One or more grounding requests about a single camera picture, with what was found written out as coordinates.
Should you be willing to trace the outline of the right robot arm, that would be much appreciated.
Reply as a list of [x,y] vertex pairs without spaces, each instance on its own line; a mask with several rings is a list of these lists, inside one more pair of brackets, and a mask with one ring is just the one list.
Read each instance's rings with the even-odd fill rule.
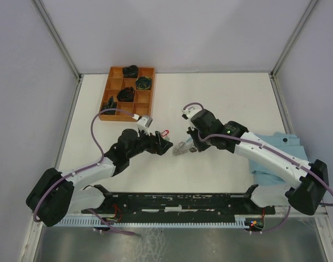
[[267,206],[291,206],[305,215],[315,214],[329,185],[324,162],[317,159],[311,163],[285,153],[237,122],[223,124],[206,109],[189,106],[182,112],[189,121],[187,133],[199,152],[211,146],[227,150],[263,165],[284,181],[273,186],[250,186],[242,200],[246,212],[256,213]]

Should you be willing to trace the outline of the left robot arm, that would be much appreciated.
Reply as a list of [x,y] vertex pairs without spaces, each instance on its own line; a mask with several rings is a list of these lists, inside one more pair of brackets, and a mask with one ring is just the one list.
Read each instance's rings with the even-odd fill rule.
[[125,129],[110,149],[95,163],[74,171],[49,168],[40,177],[26,199],[33,220],[47,227],[56,225],[69,213],[97,209],[106,213],[112,208],[108,191],[94,183],[116,176],[129,167],[130,159],[143,153],[164,155],[173,143],[159,131],[144,133]]

